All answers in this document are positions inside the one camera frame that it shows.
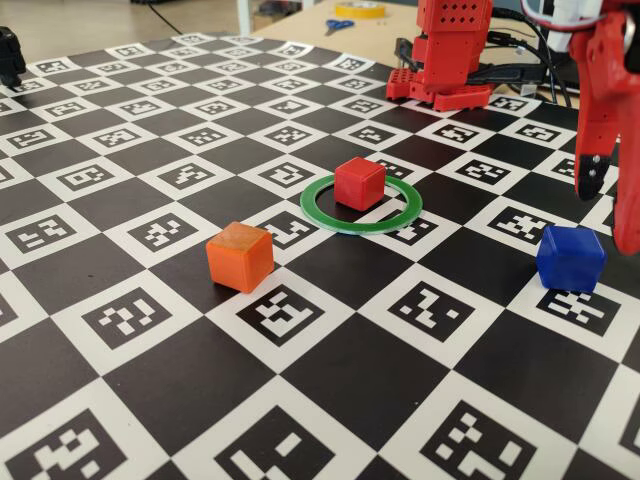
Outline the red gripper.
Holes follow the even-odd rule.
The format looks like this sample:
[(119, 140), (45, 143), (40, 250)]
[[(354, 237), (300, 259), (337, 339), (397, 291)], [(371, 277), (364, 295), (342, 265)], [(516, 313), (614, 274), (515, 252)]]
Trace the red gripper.
[(625, 80), (639, 79), (639, 13), (604, 13), (573, 34), (569, 53), (581, 84), (575, 190), (582, 200), (595, 197), (621, 132), (614, 241), (621, 254), (634, 255), (639, 252), (639, 137), (634, 127), (621, 131), (618, 103)]

